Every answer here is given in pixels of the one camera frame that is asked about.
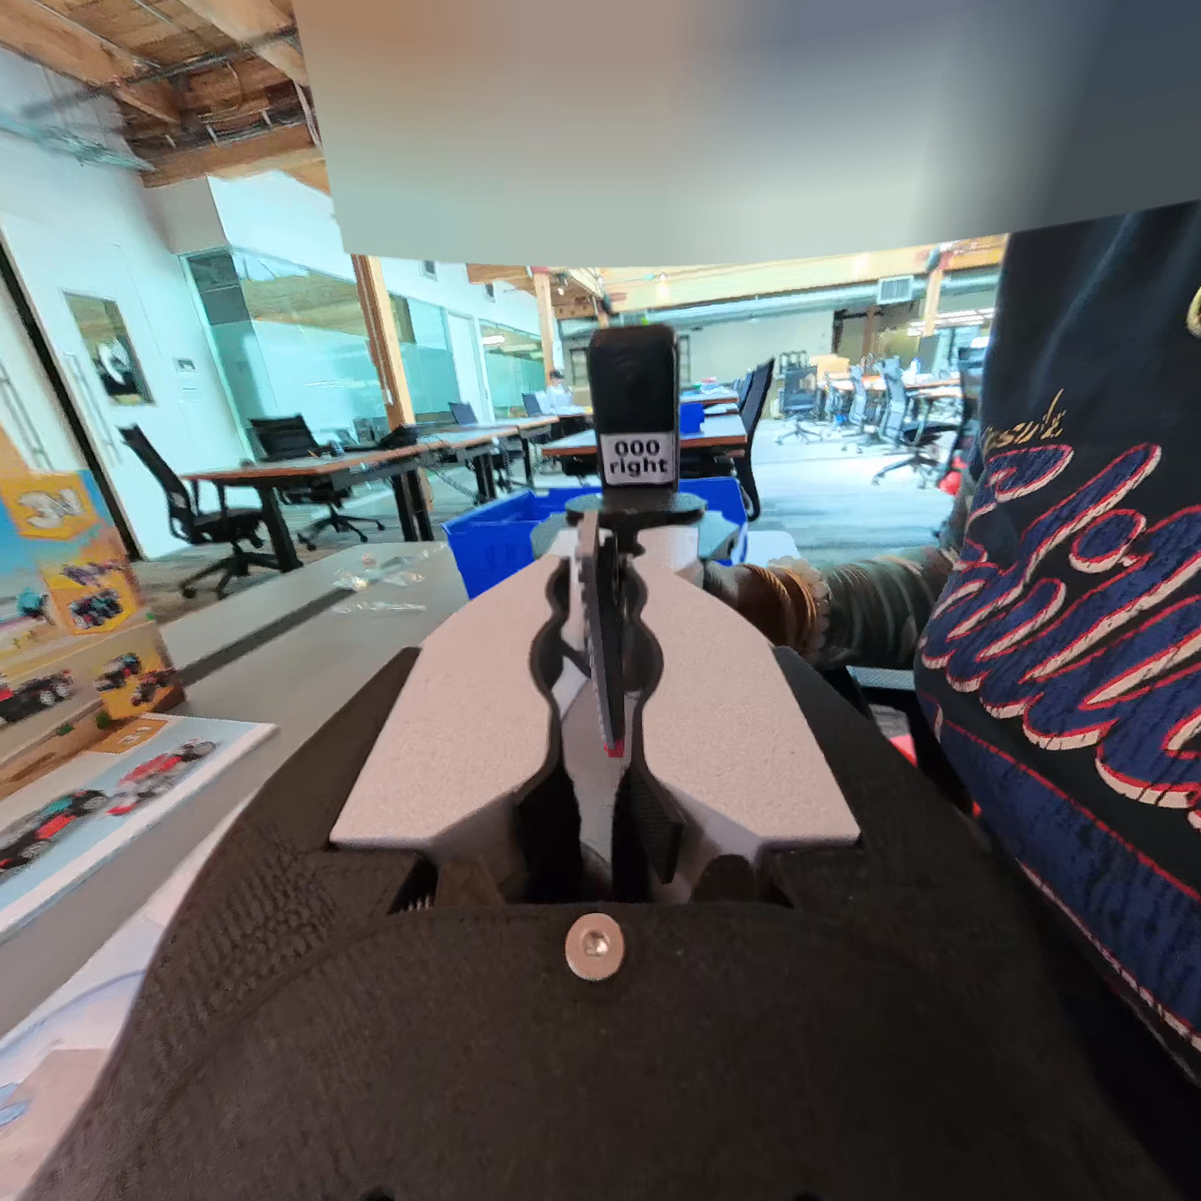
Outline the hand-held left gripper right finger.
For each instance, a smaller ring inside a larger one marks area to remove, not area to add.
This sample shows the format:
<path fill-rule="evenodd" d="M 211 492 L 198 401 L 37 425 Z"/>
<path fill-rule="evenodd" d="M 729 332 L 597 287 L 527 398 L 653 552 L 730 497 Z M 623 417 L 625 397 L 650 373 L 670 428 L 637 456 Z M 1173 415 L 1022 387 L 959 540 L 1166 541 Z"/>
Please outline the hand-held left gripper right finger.
<path fill-rule="evenodd" d="M 648 557 L 638 632 L 653 682 L 634 712 L 632 765 L 682 822 L 673 874 L 650 896 L 684 902 L 722 857 L 856 847 L 862 830 L 769 640 L 722 600 Z"/>

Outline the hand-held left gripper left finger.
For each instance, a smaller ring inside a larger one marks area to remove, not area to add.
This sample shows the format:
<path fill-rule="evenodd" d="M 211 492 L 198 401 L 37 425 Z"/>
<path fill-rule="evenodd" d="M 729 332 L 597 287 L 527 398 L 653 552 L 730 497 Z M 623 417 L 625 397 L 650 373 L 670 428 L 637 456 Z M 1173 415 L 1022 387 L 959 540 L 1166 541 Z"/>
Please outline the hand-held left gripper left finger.
<path fill-rule="evenodd" d="M 446 617 L 416 651 L 329 832 L 340 851 L 483 864 L 508 900 L 529 871 L 514 806 L 553 756 L 534 645 L 559 620 L 568 561 L 545 555 Z"/>

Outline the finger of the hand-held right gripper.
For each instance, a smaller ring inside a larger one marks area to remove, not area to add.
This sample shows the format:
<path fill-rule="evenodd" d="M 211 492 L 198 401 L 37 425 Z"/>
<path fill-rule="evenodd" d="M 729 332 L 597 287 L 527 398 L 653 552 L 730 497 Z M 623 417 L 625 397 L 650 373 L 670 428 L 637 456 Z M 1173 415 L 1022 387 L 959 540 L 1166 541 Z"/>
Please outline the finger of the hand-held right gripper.
<path fill-rule="evenodd" d="M 699 528 L 659 525 L 613 533 L 615 577 L 623 591 L 702 590 L 704 565 L 699 558 Z"/>
<path fill-rule="evenodd" d="M 570 657 L 563 658 L 550 695 L 559 717 L 560 757 L 578 805 L 580 844 L 594 864 L 610 869 L 623 759 L 609 755 L 597 689 Z"/>

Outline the black long building plate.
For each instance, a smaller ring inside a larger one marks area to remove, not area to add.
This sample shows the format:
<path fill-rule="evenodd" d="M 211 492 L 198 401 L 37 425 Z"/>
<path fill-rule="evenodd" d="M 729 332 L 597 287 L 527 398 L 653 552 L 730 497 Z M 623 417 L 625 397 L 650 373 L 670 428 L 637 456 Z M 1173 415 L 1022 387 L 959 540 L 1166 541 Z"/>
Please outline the black long building plate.
<path fill-rule="evenodd" d="M 599 642 L 604 680 L 598 692 L 604 744 L 625 740 L 624 601 L 617 577 L 618 553 L 614 535 L 600 530 L 598 553 Z"/>

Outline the blue plastic bin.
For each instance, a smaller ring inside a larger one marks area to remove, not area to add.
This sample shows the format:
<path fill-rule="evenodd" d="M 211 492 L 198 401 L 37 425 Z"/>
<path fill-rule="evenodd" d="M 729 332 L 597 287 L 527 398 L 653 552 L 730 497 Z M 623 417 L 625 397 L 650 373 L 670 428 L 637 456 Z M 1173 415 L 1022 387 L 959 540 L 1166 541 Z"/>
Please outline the blue plastic bin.
<path fill-rule="evenodd" d="M 734 477 L 690 480 L 683 482 L 682 491 L 702 498 L 707 513 L 722 518 L 733 530 L 725 552 L 719 553 L 722 545 L 715 542 L 717 532 L 710 532 L 710 526 L 704 522 L 699 537 L 700 557 L 730 563 L 735 555 L 740 556 L 748 520 L 738 481 Z M 441 530 L 468 597 L 488 592 L 547 553 L 562 527 L 567 503 L 597 498 L 599 493 L 598 487 L 524 488 L 444 521 Z"/>

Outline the person's right forearm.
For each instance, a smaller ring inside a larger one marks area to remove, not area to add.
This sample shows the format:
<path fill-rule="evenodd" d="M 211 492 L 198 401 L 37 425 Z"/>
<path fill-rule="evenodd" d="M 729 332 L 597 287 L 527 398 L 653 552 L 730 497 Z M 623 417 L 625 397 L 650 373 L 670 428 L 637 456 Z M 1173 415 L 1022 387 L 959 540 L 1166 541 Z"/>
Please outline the person's right forearm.
<path fill-rule="evenodd" d="M 821 669 L 908 671 L 953 572 L 944 548 L 912 548 L 821 570 L 828 625 L 814 664 Z"/>

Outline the yellow toy set box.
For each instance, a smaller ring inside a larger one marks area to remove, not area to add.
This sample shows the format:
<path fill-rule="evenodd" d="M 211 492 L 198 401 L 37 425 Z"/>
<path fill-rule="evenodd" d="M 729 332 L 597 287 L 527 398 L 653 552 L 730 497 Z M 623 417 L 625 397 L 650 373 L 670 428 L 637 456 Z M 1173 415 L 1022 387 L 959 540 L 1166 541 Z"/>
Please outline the yellow toy set box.
<path fill-rule="evenodd" d="M 1 435 L 1 797 L 185 691 L 91 476 Z"/>

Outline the person's right hand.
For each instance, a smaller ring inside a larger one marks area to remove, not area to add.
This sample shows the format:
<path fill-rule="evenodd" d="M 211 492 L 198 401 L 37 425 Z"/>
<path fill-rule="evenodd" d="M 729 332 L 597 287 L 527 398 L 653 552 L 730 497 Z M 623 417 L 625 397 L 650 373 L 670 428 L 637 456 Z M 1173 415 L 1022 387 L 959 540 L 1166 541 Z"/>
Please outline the person's right hand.
<path fill-rule="evenodd" d="M 702 587 L 773 646 L 779 641 L 779 600 L 773 577 L 753 565 L 703 566 Z"/>

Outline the row of office chairs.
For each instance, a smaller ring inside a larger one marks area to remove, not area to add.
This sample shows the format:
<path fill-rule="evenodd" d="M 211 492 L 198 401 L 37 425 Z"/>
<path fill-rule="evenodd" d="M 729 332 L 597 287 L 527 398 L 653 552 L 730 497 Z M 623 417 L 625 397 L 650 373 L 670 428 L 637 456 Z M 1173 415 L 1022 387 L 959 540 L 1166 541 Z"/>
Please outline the row of office chairs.
<path fill-rule="evenodd" d="M 784 358 L 774 400 L 773 443 L 829 443 L 843 455 L 883 456 L 871 477 L 877 487 L 909 471 L 918 488 L 953 496 L 979 431 L 983 353 L 962 349 L 958 366 L 922 372 L 898 357 L 857 365 L 804 353 Z"/>

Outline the long wooden office desk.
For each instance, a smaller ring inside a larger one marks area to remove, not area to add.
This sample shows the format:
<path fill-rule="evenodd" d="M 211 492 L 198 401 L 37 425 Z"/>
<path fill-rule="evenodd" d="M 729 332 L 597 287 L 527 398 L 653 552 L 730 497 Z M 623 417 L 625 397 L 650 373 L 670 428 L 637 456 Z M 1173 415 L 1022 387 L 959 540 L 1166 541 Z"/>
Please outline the long wooden office desk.
<path fill-rule="evenodd" d="M 329 485 L 335 491 L 385 481 L 390 485 L 400 531 L 409 542 L 431 542 L 434 528 L 430 508 L 420 487 L 419 473 L 435 468 L 443 457 L 454 456 L 473 470 L 482 503 L 498 498 L 493 458 L 508 443 L 518 443 L 527 482 L 533 481 L 532 438 L 558 426 L 558 416 L 518 418 L 508 425 L 455 428 L 425 437 L 409 446 L 374 452 L 345 453 L 339 457 L 290 458 L 253 462 L 228 470 L 185 473 L 188 486 L 210 483 L 228 490 L 248 490 L 259 500 L 265 531 L 279 571 L 290 573 L 301 566 L 293 533 L 289 531 L 279 497 L 284 492 Z"/>

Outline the car cover instruction booklet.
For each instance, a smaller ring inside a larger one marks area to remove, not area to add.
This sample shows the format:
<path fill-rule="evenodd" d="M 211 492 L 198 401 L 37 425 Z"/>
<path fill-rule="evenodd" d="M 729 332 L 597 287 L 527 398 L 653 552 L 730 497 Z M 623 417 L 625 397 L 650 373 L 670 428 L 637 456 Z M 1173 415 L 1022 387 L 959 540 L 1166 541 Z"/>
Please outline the car cover instruction booklet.
<path fill-rule="evenodd" d="M 276 736 L 270 724 L 145 717 L 2 802 L 1 940 Z"/>

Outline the person's printed dark shirt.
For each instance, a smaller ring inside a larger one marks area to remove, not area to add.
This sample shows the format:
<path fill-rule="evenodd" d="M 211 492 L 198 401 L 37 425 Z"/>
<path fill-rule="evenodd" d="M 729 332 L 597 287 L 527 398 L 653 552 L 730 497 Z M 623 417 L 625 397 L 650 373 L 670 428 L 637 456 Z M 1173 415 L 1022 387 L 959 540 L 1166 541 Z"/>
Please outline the person's printed dark shirt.
<path fill-rule="evenodd" d="M 914 682 L 999 851 L 1198 1080 L 1200 206 L 1009 238 Z"/>

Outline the wooden post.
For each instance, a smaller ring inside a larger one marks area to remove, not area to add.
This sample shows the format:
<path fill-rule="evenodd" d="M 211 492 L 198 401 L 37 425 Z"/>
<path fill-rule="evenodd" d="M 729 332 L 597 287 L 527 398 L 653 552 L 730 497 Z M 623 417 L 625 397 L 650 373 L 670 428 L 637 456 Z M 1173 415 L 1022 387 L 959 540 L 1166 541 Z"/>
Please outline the wooden post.
<path fill-rule="evenodd" d="M 350 256 L 368 349 L 379 381 L 390 431 L 414 425 L 413 397 L 406 377 L 393 298 L 383 278 L 383 263 L 368 254 Z"/>

